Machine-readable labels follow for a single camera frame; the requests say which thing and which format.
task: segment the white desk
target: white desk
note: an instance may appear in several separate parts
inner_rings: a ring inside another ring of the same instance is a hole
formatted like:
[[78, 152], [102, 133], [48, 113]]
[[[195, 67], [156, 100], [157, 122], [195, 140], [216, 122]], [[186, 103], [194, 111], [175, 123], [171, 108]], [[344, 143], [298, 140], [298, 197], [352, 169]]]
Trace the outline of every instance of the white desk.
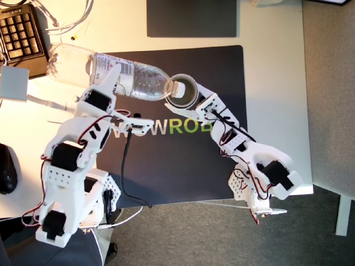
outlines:
[[[42, 3], [60, 24], [68, 24], [82, 15], [85, 0]], [[259, 142], [293, 158], [305, 181], [296, 194], [312, 193], [301, 0], [267, 8], [240, 0], [238, 14], [238, 38], [148, 38], [145, 0], [96, 0], [84, 25], [63, 34], [62, 41], [98, 52], [243, 46], [248, 130]], [[74, 34], [78, 39], [73, 42]], [[32, 95], [50, 100], [70, 89], [74, 88], [46, 77], [29, 83]], [[47, 112], [32, 103], [4, 101], [0, 108], [0, 142], [12, 147], [20, 162], [18, 187], [10, 195], [0, 195], [0, 217], [20, 216], [40, 202], [39, 156], [59, 126], [46, 122]]]

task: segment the water bottle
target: water bottle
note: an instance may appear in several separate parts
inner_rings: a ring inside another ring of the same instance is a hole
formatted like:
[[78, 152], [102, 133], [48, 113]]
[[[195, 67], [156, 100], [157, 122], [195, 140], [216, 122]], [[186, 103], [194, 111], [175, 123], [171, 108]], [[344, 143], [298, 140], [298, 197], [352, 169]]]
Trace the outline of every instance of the water bottle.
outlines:
[[181, 98], [184, 83], [172, 81], [161, 69], [111, 55], [54, 43], [49, 47], [47, 76], [59, 82], [88, 88], [99, 85], [115, 64], [121, 64], [115, 94], [141, 100], [158, 101], [165, 97]]

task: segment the computer mouse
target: computer mouse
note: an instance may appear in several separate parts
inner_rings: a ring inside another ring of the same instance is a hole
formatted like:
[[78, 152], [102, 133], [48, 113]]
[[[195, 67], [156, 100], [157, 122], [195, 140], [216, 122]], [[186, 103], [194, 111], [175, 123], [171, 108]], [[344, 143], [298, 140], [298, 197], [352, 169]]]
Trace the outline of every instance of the computer mouse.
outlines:
[[0, 193], [10, 194], [17, 186], [17, 173], [8, 146], [0, 143]]

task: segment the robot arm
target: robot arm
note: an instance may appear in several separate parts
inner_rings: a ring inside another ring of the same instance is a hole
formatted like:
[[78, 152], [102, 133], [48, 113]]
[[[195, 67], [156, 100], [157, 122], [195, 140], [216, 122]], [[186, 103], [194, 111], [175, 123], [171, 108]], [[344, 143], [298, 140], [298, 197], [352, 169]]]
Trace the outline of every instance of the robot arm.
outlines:
[[[116, 209], [120, 191], [107, 172], [92, 169], [108, 139], [111, 129], [144, 135], [153, 126], [152, 120], [126, 117], [114, 110], [117, 64], [100, 85], [86, 90], [75, 108], [74, 118], [63, 123], [57, 135], [45, 148], [42, 159], [46, 192], [40, 208], [40, 228], [36, 238], [64, 247], [77, 228], [97, 227], [103, 220], [105, 191], [113, 192], [111, 210]], [[291, 170], [292, 160], [283, 152], [255, 140], [240, 127], [238, 120], [216, 93], [180, 74], [171, 78], [183, 82], [187, 96], [166, 98], [172, 112], [212, 123], [211, 137], [221, 154], [236, 161], [229, 186], [235, 200], [245, 200], [254, 219], [256, 214], [277, 214], [270, 208], [269, 195], [285, 199], [301, 183], [302, 178]], [[201, 102], [195, 106], [197, 97]], [[111, 123], [120, 121], [119, 126]]]
[[[144, 135], [153, 121], [127, 117], [114, 110], [116, 65], [99, 86], [92, 85], [77, 103], [74, 118], [62, 123], [41, 156], [44, 202], [40, 207], [36, 238], [65, 247], [78, 228], [97, 227], [103, 220], [105, 191], [111, 191], [110, 209], [116, 210], [120, 190], [107, 172], [93, 169], [111, 129]], [[118, 120], [119, 126], [111, 123]]]
[[235, 200], [245, 200], [253, 214], [278, 214], [272, 210], [269, 195], [284, 200], [302, 184], [301, 176], [292, 171], [292, 159], [274, 147], [257, 143], [243, 128], [216, 93], [198, 84], [192, 77], [176, 75], [174, 81], [189, 83], [191, 108], [201, 95], [201, 102], [192, 110], [182, 108], [181, 103], [167, 98], [165, 106], [179, 114], [202, 123], [212, 123], [211, 137], [224, 157], [236, 161], [229, 179]]

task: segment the keyboard key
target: keyboard key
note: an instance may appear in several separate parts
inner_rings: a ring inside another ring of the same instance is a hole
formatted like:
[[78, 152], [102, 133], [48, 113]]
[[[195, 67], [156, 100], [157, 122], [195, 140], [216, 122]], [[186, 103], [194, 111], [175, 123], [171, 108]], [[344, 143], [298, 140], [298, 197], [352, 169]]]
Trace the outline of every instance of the keyboard key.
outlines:
[[22, 30], [24, 30], [22, 23], [17, 24], [17, 30], [18, 30], [19, 32], [22, 31]]
[[22, 17], [23, 17], [24, 21], [29, 21], [29, 15], [28, 14], [24, 14]]
[[16, 23], [20, 23], [22, 21], [21, 16], [16, 16], [15, 21], [16, 21]]
[[29, 42], [31, 43], [32, 51], [33, 51], [34, 53], [38, 53], [39, 50], [38, 50], [38, 46], [37, 46], [36, 40], [35, 40], [34, 38], [31, 38], [31, 39], [29, 40]]
[[21, 48], [21, 43], [20, 42], [14, 42], [13, 46], [15, 46], [16, 49]]
[[17, 33], [11, 34], [11, 38], [12, 38], [13, 41], [18, 40], [18, 35], [17, 35]]
[[31, 26], [31, 22], [26, 22], [25, 24], [25, 27], [26, 27], [26, 31], [27, 31], [27, 35], [29, 37], [33, 37], [34, 36], [34, 33], [33, 33], [33, 28]]
[[26, 47], [23, 50], [25, 54], [31, 54], [31, 49], [29, 47]]
[[21, 57], [21, 56], [23, 56], [23, 53], [22, 53], [21, 49], [9, 52], [9, 57], [10, 58], [16, 58], [16, 57]]
[[22, 46], [27, 47], [28, 46], [28, 41], [27, 40], [22, 40]]
[[5, 35], [5, 36], [4, 36], [4, 40], [5, 40], [6, 43], [11, 42], [11, 39], [10, 39], [10, 36], [9, 36], [9, 35]]
[[4, 35], [9, 34], [9, 31], [6, 27], [2, 28], [1, 31], [2, 31], [2, 34], [4, 34]]
[[25, 34], [25, 32], [20, 32], [20, 38], [21, 38], [21, 39], [26, 39], [26, 34]]
[[7, 24], [12, 25], [13, 24], [13, 18], [7, 18]]
[[10, 50], [13, 50], [12, 43], [6, 44], [6, 48], [7, 48], [9, 51], [10, 51]]
[[16, 28], [15, 28], [14, 25], [11, 25], [11, 26], [9, 27], [9, 30], [10, 30], [11, 33], [16, 32]]

